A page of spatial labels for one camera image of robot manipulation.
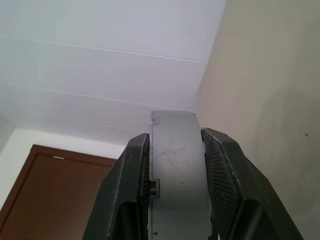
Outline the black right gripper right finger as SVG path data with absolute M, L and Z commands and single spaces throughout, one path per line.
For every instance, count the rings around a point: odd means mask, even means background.
M 208 240 L 304 240 L 269 180 L 227 134 L 202 128 L 212 207 Z

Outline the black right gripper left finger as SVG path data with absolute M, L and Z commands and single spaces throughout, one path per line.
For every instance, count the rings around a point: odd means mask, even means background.
M 82 240 L 148 240 L 150 137 L 140 134 L 99 186 Z

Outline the round grey motor housing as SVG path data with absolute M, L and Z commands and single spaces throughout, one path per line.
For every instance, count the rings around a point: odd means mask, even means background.
M 205 146 L 197 117 L 187 111 L 152 111 L 153 178 L 160 196 L 153 200 L 152 240 L 208 240 L 210 198 Z

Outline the round grey ribbed lid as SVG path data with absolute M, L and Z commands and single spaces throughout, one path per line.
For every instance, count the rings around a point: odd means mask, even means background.
M 149 131 L 149 204 L 148 204 L 148 240 L 153 240 L 153 200 L 160 197 L 160 180 L 153 177 L 153 129 L 159 124 L 159 117 L 151 112 Z

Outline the brown wooden door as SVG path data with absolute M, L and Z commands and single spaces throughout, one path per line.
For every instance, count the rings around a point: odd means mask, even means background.
M 0 210 L 0 240 L 82 240 L 113 158 L 33 145 Z

